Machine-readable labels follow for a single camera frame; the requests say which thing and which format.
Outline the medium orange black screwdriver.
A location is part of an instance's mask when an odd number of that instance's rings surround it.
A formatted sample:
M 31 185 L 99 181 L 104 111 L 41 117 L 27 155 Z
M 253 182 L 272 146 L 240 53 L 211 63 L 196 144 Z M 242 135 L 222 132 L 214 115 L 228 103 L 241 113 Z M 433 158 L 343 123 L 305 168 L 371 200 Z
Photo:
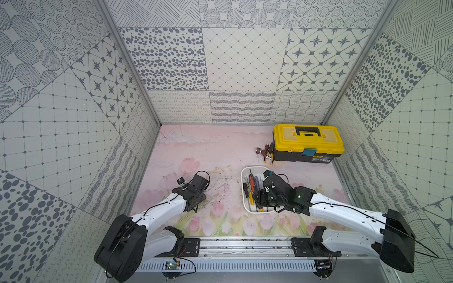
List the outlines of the medium orange black screwdriver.
M 252 192 L 252 193 L 255 193 L 255 183 L 254 183 L 254 176 L 253 176 L 253 174 L 249 174 L 249 176 L 248 176 L 248 181 L 249 181 L 249 184 L 250 184 L 251 192 Z

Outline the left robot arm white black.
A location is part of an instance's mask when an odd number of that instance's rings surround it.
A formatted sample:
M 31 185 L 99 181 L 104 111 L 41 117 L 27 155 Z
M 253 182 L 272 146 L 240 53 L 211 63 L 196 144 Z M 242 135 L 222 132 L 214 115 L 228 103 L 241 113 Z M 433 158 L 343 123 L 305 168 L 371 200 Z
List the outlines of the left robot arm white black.
M 180 277 L 184 275 L 181 262 L 190 262 L 199 255 L 199 238 L 186 238 L 180 229 L 165 223 L 184 212 L 197 212 L 206 199 L 210 175 L 198 171 L 189 182 L 180 178 L 177 183 L 178 187 L 158 204 L 133 216 L 121 214 L 114 219 L 94 255 L 108 279 L 123 283 L 142 262 L 154 257 L 170 258 L 168 276 Z

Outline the black yellow dotted screwdriver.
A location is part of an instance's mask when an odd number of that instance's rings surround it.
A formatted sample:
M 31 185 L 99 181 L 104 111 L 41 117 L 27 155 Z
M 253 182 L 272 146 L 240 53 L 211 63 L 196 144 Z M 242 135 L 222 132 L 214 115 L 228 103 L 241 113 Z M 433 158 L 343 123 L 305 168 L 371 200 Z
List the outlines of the black yellow dotted screwdriver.
M 244 192 L 244 197 L 249 198 L 248 186 L 247 186 L 246 182 L 243 183 L 243 192 Z

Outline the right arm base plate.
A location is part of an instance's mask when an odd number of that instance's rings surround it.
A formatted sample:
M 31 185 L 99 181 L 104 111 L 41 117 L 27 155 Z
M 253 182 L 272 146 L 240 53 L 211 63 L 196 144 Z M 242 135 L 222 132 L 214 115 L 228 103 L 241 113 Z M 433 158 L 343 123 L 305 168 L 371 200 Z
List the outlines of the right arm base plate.
M 316 226 L 310 238 L 293 237 L 290 240 L 295 257 L 341 257 L 340 251 L 331 251 L 323 243 L 325 226 Z

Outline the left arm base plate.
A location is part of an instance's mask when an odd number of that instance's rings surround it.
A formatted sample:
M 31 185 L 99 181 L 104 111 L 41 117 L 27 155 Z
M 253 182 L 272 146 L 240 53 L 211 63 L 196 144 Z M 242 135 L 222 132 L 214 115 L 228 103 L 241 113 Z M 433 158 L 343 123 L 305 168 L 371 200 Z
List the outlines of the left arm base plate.
M 195 258 L 199 256 L 200 238 L 186 238 L 185 234 L 173 227 L 167 226 L 163 229 L 162 233 L 169 233 L 176 237 L 176 242 L 173 248 L 168 252 L 163 252 L 156 255 L 157 258 L 161 257 L 191 257 Z

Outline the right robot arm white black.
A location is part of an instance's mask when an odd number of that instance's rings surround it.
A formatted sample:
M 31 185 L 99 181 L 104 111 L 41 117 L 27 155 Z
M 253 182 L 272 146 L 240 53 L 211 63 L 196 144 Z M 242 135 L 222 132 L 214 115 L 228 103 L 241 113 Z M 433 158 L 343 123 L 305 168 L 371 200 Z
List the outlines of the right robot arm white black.
M 369 249 L 395 270 L 415 270 L 416 238 L 407 221 L 398 211 L 374 212 L 329 198 L 304 186 L 291 187 L 282 174 L 264 171 L 258 187 L 250 178 L 250 198 L 258 209 L 273 208 L 274 212 L 289 211 L 333 221 L 361 233 L 370 240 Z

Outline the black yellow deli screwdriver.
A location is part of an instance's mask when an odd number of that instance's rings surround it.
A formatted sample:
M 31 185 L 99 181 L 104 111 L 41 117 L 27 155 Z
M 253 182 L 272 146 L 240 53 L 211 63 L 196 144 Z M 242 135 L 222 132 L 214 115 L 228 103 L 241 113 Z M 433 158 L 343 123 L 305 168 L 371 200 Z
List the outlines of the black yellow deli screwdriver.
M 256 207 L 256 210 L 257 210 L 257 211 L 262 211 L 262 210 L 263 210 L 262 207 L 260 207 L 260 206 L 258 205 L 258 202 L 256 201 L 256 196 L 255 196 L 255 194 L 256 194 L 256 192 L 259 191 L 259 189 L 258 189 L 258 186 L 257 186 L 255 177 L 254 177 L 254 183 L 255 183 L 255 193 L 252 194 L 253 199 L 254 199 L 254 204 L 255 204 L 255 207 Z

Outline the yellow slim screwdriver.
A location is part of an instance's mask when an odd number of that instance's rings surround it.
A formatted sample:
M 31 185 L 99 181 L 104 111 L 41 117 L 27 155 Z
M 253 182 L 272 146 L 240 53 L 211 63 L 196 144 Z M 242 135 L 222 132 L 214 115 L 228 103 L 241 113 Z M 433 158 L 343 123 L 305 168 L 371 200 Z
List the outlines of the yellow slim screwdriver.
M 250 204 L 251 204 L 251 206 L 254 206 L 255 204 L 254 204 L 254 199 L 253 199 L 252 193 L 249 192 L 248 194 L 249 194 Z

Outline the clear purple screwdriver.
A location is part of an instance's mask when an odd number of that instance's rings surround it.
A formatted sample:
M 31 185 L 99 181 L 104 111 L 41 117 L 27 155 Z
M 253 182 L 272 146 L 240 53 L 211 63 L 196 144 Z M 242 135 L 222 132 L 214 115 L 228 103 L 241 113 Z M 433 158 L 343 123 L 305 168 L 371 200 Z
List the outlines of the clear purple screwdriver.
M 257 179 L 258 179 L 258 187 L 259 187 L 260 190 L 262 190 L 263 189 L 263 184 L 262 184 L 261 178 L 258 176 Z

